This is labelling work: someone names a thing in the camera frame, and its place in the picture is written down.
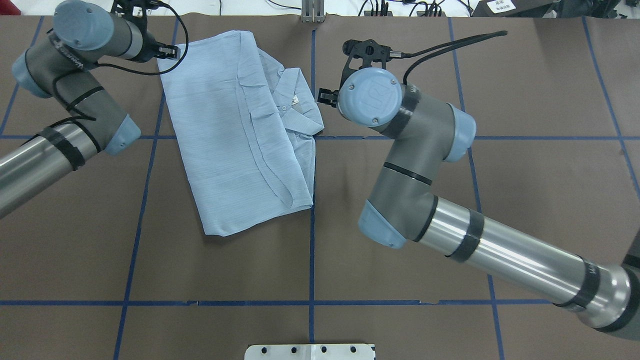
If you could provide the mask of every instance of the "white paper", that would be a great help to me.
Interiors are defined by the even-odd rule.
[[[511,2],[511,0],[488,1],[487,6],[489,6],[489,9],[491,9],[493,13],[504,13],[511,10],[515,10],[516,8],[516,6]]]

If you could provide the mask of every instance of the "blue tape line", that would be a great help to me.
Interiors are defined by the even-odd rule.
[[[0,135],[0,139],[30,139],[31,135]],[[176,140],[175,135],[142,135],[140,140]],[[316,136],[316,140],[391,140],[386,136]],[[565,140],[565,141],[618,141],[617,136],[509,136],[509,135],[481,135],[476,140]],[[640,136],[622,136],[624,141],[638,141]]]
[[[316,97],[316,29],[311,31],[311,91]],[[316,173],[314,172],[314,198],[311,205],[310,234],[309,234],[309,343],[316,342],[315,320],[316,311]]]
[[[154,306],[464,306],[492,305],[490,299],[440,300],[129,300],[127,307]],[[497,305],[548,305],[545,299],[496,299]],[[123,306],[121,300],[0,300],[0,306]]]
[[[422,305],[420,300],[317,300],[316,306],[398,306]]]
[[[451,18],[447,18],[449,22],[449,36],[451,41],[455,40],[454,32],[453,32],[453,22]],[[453,66],[456,69],[456,82],[458,83],[458,96],[460,97],[460,109],[462,111],[466,111],[465,109],[465,98],[462,91],[462,80],[460,77],[460,68],[458,67],[458,57],[456,55],[456,51],[453,51]],[[474,194],[476,196],[476,208],[478,212],[482,213],[482,203],[480,202],[480,191],[478,190],[478,182],[476,176],[476,164],[474,163],[474,156],[472,152],[472,148],[470,147],[468,152],[469,156],[469,166],[471,168],[471,178],[474,184]],[[493,325],[495,327],[495,338],[498,343],[498,354],[500,355],[500,360],[504,360],[504,348],[502,346],[502,332],[500,331],[500,318],[498,316],[498,307],[495,301],[495,291],[493,289],[493,277],[491,275],[487,275],[487,281],[489,284],[489,294],[491,294],[491,307],[493,310]]]
[[[162,123],[162,114],[164,109],[164,92],[160,99],[160,109],[158,110],[155,136],[160,132],[160,125]],[[142,193],[142,204],[140,206],[140,214],[138,215],[138,228],[136,229],[136,239],[133,243],[133,250],[131,252],[131,262],[129,264],[129,275],[127,276],[127,287],[124,293],[124,303],[122,305],[122,314],[120,315],[120,325],[118,326],[118,337],[116,338],[115,351],[113,353],[113,359],[117,360],[120,355],[120,345],[122,344],[122,334],[124,333],[124,324],[127,318],[127,306],[129,302],[129,296],[131,295],[131,284],[133,282],[133,273],[136,268],[136,260],[138,257],[138,247],[140,246],[140,235],[142,234],[142,221],[145,216],[145,210],[147,208],[147,198],[149,191],[149,182],[151,180],[151,171],[154,167],[154,160],[156,159],[157,139],[154,139],[154,143],[151,146],[151,156],[149,158],[149,166],[147,168],[147,179],[145,180],[145,189]]]
[[[140,136],[140,140],[175,140],[177,137],[175,135],[142,135]]]
[[[33,34],[33,38],[31,39],[31,45],[29,45],[29,47],[32,47],[35,43],[36,40],[38,39],[38,33],[40,32],[40,28],[42,28],[42,22],[44,21],[44,16],[40,17],[40,21],[38,21],[38,26],[36,27],[36,31]],[[6,111],[4,112],[4,117],[2,119],[2,123],[0,124],[0,135],[2,135],[2,133],[4,133],[4,128],[6,127],[6,123],[9,121],[9,114],[11,113],[11,108],[13,107],[13,102],[15,101],[15,96],[18,94],[18,88],[20,86],[18,85],[18,83],[15,84],[15,86],[13,87],[13,92],[11,93],[11,98],[9,99],[9,104],[6,106]]]
[[[476,196],[476,209],[479,213],[482,213],[482,202],[480,202],[480,190],[478,188],[478,178],[476,176],[476,163],[474,161],[473,147],[467,150],[467,156],[469,157],[469,167],[471,168],[471,180],[474,184],[474,195]]]
[[[617,136],[476,136],[476,140],[618,140]]]
[[[29,135],[0,135],[0,139],[19,139],[19,140],[28,140],[33,136]]]
[[[391,140],[386,136],[381,135],[372,135],[372,136],[362,136],[362,135],[336,135],[336,136],[314,136],[316,140]]]
[[[311,94],[316,98],[316,29],[311,31]]]
[[[496,305],[551,305],[546,299],[495,299]]]
[[[122,306],[110,300],[0,300],[0,306]]]
[[[489,294],[491,295],[491,309],[493,312],[493,326],[495,327],[495,338],[498,341],[498,354],[500,360],[504,360],[504,346],[502,345],[502,331],[500,330],[500,316],[498,315],[498,303],[495,299],[495,289],[493,288],[493,277],[486,276],[489,282]]]
[[[596,75],[598,76],[598,81],[600,82],[600,87],[602,88],[602,93],[604,94],[604,99],[607,102],[607,108],[609,109],[609,114],[611,115],[611,120],[613,121],[613,126],[616,128],[616,134],[618,135],[618,140],[620,141],[620,147],[622,148],[622,153],[625,156],[625,161],[627,162],[627,168],[629,170],[629,174],[631,175],[631,180],[634,184],[634,188],[636,188],[636,196],[638,200],[640,200],[640,186],[638,185],[638,180],[636,177],[636,173],[634,172],[634,168],[631,165],[631,159],[629,159],[629,153],[627,151],[627,146],[625,145],[624,140],[622,139],[622,132],[620,131],[620,125],[618,124],[618,119],[616,118],[616,114],[613,111],[613,106],[611,106],[611,99],[609,98],[609,93],[607,91],[607,87],[604,85],[604,80],[602,79],[602,74],[600,73],[600,67],[598,66],[598,60],[596,59],[596,55],[593,51],[593,45],[591,43],[591,35],[589,34],[589,27],[587,26],[587,18],[582,17],[582,25],[584,26],[584,34],[587,37],[587,45],[589,46],[589,53],[591,54],[591,60],[593,61],[593,67],[596,70]]]
[[[120,357],[120,345],[122,344],[122,334],[124,333],[124,323],[127,319],[127,305],[122,305],[122,310],[120,312],[120,323],[118,324],[118,337],[116,338],[116,346],[113,351],[113,360],[118,360]]]
[[[453,35],[453,22],[450,17],[447,18],[449,23],[449,38],[451,41],[455,40],[455,36]],[[458,67],[458,54],[456,51],[452,51],[453,53],[453,67],[456,70],[456,82],[458,83],[458,98],[460,99],[460,110],[466,111],[465,109],[465,97],[462,95],[462,81],[460,79],[460,68]]]
[[[314,174],[314,204],[311,206],[311,230],[309,241],[309,343],[315,343],[315,310],[316,299],[316,176]]]

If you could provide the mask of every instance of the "white metal bracket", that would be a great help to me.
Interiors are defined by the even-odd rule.
[[[252,345],[244,360],[376,360],[372,344]]]
[[[302,0],[302,22],[324,22],[324,0]]]

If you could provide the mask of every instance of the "folded shirt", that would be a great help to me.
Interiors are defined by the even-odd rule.
[[[158,60],[160,70],[173,64]],[[258,49],[249,31],[229,31],[189,43],[161,79],[205,234],[311,207],[313,135],[324,126],[300,69]]]

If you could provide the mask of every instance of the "wire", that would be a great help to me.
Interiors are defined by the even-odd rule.
[[[440,48],[443,48],[445,46],[448,46],[448,47],[445,47],[444,49],[436,51],[435,53],[428,54],[427,56],[424,56],[424,57],[418,59],[415,63],[413,63],[411,66],[409,66],[409,69],[407,69],[406,72],[404,73],[402,82],[403,82],[404,85],[406,85],[407,77],[409,76],[409,74],[411,74],[411,71],[413,71],[418,65],[420,65],[421,63],[424,63],[425,61],[427,61],[429,59],[432,59],[432,58],[434,58],[434,57],[436,57],[438,55],[442,55],[442,54],[448,53],[449,51],[453,51],[455,49],[459,49],[460,47],[464,47],[464,46],[467,46],[467,45],[472,45],[472,44],[475,44],[477,42],[485,41],[485,40],[488,40],[488,39],[491,39],[491,38],[494,38],[494,37],[503,37],[504,35],[507,35],[507,31],[505,31],[505,30],[496,31],[495,33],[490,33],[490,34],[474,35],[472,37],[462,38],[462,39],[455,40],[455,41],[452,41],[452,42],[449,42],[449,43],[446,43],[446,44],[440,44],[438,46],[432,47],[431,49],[419,51],[416,54],[407,54],[407,56],[405,56],[405,57],[410,58],[410,57],[413,57],[413,56],[418,56],[418,54],[424,54],[426,52],[429,52],[429,51],[432,51],[432,50],[435,50],[435,49],[440,49]]]
[[[267,0],[267,1],[268,1],[268,2],[270,2],[271,4],[278,5],[278,6],[281,6],[281,7],[283,7],[283,8],[287,8],[287,9],[295,9],[295,10],[302,10],[302,8],[297,8],[297,7],[295,7],[295,6],[281,5],[281,4],[278,4],[278,3],[276,3],[276,2],[274,2],[274,1],[272,1],[272,0]]]
[[[464,5],[465,8],[467,8],[467,11],[469,12],[469,16],[471,16],[471,14],[474,12],[474,9],[471,7],[471,3],[469,2],[469,0],[467,0],[466,4],[462,0],[458,0],[458,2]]]
[[[62,97],[62,95],[60,95],[60,92],[58,91],[58,82],[59,82],[60,80],[62,80],[63,78],[65,78],[65,77],[67,77],[67,76],[71,75],[71,74],[75,74],[76,72],[82,72],[82,71],[81,71],[81,70],[78,70],[78,69],[68,71],[68,72],[66,72],[66,73],[64,73],[64,74],[61,74],[61,75],[56,76],[56,77],[53,79],[53,82],[52,82],[53,96],[55,96],[55,97],[56,97],[56,99],[57,99],[60,103],[62,103],[62,105],[63,105],[65,108],[68,108],[68,107],[69,107],[69,102],[68,102],[68,101],[66,101],[66,100]],[[95,117],[92,117],[92,116],[89,116],[89,115],[87,115],[87,114],[83,113],[82,111],[78,110],[75,106],[74,106],[70,111],[74,111],[74,112],[76,112],[78,115],[80,115],[82,118],[84,118],[84,119],[86,119],[86,120],[89,120],[89,121],[95,121]]]
[[[371,2],[371,0],[364,0],[364,3],[362,3],[362,6],[360,7],[360,11],[358,12],[358,16],[362,14],[362,9],[364,9],[364,6],[367,4],[367,1]]]
[[[416,7],[418,7],[418,5],[420,5],[420,4],[424,5],[424,12],[425,12],[425,13],[427,12],[427,10],[428,10],[428,9],[427,9],[427,6],[428,6],[429,4],[427,4],[427,2],[425,2],[425,1],[419,1],[419,2],[417,2],[417,3],[415,3],[415,4],[413,5],[413,8],[411,9],[411,12],[409,13],[409,16],[413,15],[413,11],[414,11],[414,10],[415,10],[415,8],[416,8]]]
[[[436,4],[436,6],[433,9],[433,16],[437,17],[437,16],[442,16],[442,3],[444,3],[445,0],[440,1],[439,3]]]
[[[127,69],[126,67],[113,65],[113,64],[110,64],[110,63],[95,63],[96,67],[113,67],[114,69],[118,69],[118,70],[122,70],[122,71],[126,71],[126,72],[132,72],[133,74],[151,76],[151,75],[166,74],[167,72],[175,69],[176,67],[178,67],[178,65],[180,65],[180,63],[184,60],[184,57],[187,56],[187,52],[189,51],[189,32],[187,31],[187,26],[182,21],[182,18],[180,18],[180,15],[178,15],[178,13],[171,7],[171,5],[165,4],[162,1],[158,1],[157,3],[158,3],[158,6],[162,6],[163,8],[167,8],[167,9],[171,10],[171,12],[175,15],[175,18],[178,19],[178,21],[180,22],[180,25],[182,25],[182,30],[184,30],[184,41],[185,41],[184,53],[178,59],[178,61],[175,64],[173,64],[173,66],[170,67],[169,69],[166,69],[164,71],[157,71],[157,72],[143,72],[143,71],[138,71],[138,70],[132,70],[132,69]]]

